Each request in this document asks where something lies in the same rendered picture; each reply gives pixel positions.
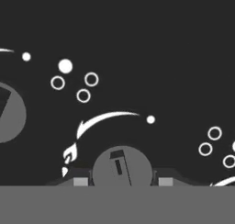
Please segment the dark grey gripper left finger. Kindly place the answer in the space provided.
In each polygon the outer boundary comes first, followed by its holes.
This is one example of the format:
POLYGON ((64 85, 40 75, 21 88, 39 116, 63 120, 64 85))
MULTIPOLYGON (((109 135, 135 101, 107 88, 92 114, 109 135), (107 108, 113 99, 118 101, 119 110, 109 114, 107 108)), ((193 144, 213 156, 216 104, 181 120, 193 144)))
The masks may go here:
POLYGON ((49 186, 89 186, 91 184, 91 172, 89 168, 62 168, 62 176, 47 183, 49 186))

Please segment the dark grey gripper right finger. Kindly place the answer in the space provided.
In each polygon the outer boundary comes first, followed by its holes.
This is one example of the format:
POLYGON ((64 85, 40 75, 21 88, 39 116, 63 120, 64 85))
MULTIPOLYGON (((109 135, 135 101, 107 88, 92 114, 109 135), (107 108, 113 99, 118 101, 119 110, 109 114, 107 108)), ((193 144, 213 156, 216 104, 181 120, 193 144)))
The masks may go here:
POLYGON ((153 168, 151 185, 155 186, 188 186, 198 185, 186 177, 183 177, 173 168, 153 168))

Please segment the grey round stove knob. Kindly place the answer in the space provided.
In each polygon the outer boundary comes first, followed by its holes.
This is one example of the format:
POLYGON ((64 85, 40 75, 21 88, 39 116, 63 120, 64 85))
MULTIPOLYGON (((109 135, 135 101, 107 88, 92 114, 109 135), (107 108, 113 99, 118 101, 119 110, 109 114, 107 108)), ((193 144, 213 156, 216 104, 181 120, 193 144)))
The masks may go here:
POLYGON ((0 143, 17 137, 25 127, 26 120, 27 110, 19 92, 0 82, 0 143))
POLYGON ((116 146, 97 157, 92 177, 95 186, 149 186, 152 168, 141 151, 129 146, 116 146))

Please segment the black stove control panel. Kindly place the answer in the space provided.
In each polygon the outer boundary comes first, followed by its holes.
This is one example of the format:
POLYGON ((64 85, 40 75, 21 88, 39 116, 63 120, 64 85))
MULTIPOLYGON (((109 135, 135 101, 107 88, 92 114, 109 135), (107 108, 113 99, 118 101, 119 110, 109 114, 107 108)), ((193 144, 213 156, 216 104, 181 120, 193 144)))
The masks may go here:
POLYGON ((0 0, 0 185, 47 185, 135 148, 192 185, 235 175, 235 0, 0 0))

